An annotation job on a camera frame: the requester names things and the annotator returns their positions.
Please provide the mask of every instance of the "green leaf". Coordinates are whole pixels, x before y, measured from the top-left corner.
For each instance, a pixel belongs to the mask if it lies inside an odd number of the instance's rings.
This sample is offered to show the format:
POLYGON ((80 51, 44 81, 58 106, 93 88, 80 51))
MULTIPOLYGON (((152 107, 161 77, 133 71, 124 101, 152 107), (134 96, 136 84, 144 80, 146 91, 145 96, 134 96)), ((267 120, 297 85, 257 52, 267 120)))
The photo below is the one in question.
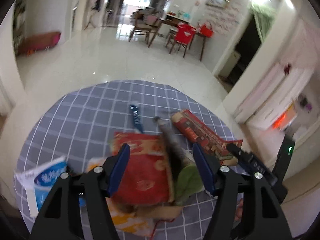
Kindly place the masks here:
POLYGON ((192 194, 199 192, 203 187, 203 183, 195 165, 184 167, 175 184, 175 202, 182 205, 192 194))

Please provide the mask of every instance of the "orange bag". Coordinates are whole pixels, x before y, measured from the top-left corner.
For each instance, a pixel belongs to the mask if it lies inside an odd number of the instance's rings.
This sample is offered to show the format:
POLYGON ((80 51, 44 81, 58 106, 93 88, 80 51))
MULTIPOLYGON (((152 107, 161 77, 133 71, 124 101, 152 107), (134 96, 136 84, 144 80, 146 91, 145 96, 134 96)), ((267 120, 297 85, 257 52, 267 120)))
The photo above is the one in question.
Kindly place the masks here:
POLYGON ((200 28, 200 33, 210 38, 214 34, 212 24, 210 22, 205 22, 200 28))
POLYGON ((130 205, 172 202, 172 174, 160 137, 116 132, 112 154, 116 155, 124 143, 130 146, 130 158, 112 201, 130 205))

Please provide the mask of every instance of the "doorway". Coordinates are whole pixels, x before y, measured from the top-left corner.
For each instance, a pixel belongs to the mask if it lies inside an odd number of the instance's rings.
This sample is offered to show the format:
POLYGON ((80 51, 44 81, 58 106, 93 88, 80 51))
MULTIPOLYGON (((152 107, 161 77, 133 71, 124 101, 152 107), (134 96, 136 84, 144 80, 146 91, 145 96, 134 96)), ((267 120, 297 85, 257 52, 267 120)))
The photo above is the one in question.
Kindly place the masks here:
POLYGON ((124 0, 121 8, 121 14, 130 17, 135 11, 149 7, 151 0, 124 0))
POLYGON ((261 45, 253 15, 234 51, 221 70, 218 78, 223 87, 230 92, 239 80, 261 45))

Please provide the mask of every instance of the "silver screw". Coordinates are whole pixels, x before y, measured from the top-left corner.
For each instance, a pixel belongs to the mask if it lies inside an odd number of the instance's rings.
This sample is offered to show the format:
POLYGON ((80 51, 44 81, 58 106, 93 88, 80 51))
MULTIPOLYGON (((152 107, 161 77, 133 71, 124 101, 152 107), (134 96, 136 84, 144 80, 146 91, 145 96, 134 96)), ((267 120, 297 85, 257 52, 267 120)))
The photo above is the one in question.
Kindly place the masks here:
POLYGON ((257 179, 262 179, 263 175, 260 173, 260 172, 256 172, 254 174, 254 176, 257 178, 257 179))
POLYGON ((220 171, 222 171, 222 172, 229 172, 230 169, 229 169, 228 166, 221 166, 221 167, 220 167, 220 171))
POLYGON ((103 168, 102 168, 101 166, 97 166, 97 167, 95 167, 95 168, 93 169, 93 171, 94 171, 95 173, 101 173, 101 172, 103 171, 103 168))
POLYGON ((69 174, 67 172, 64 172, 60 175, 61 179, 66 179, 67 177, 69 177, 69 174))

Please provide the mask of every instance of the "plaid tablecloth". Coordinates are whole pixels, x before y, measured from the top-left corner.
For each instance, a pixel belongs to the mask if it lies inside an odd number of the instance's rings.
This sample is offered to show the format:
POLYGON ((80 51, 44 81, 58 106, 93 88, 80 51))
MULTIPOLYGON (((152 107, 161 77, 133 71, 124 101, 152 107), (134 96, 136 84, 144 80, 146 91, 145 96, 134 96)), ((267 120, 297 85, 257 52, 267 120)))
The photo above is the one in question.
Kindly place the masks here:
MULTIPOLYGON (((147 134, 158 134, 152 118, 170 116, 189 109, 223 139, 235 139, 230 129, 208 109, 168 85, 146 81, 112 81, 65 95, 36 123, 22 148, 17 172, 27 171, 59 156, 68 157, 75 172, 83 172, 93 157, 110 156, 110 143, 115 131, 133 132, 129 102, 140 103, 143 128, 147 134)), ((175 129, 183 148, 190 143, 175 129)), ((17 204, 29 230, 30 217, 26 192, 15 179, 17 204)), ((200 192, 190 197, 182 214, 172 223, 158 226, 154 240, 197 240, 208 227, 215 200, 200 192)), ((87 211, 81 209, 85 239, 92 239, 87 211)), ((119 231, 123 240, 142 239, 119 231)))

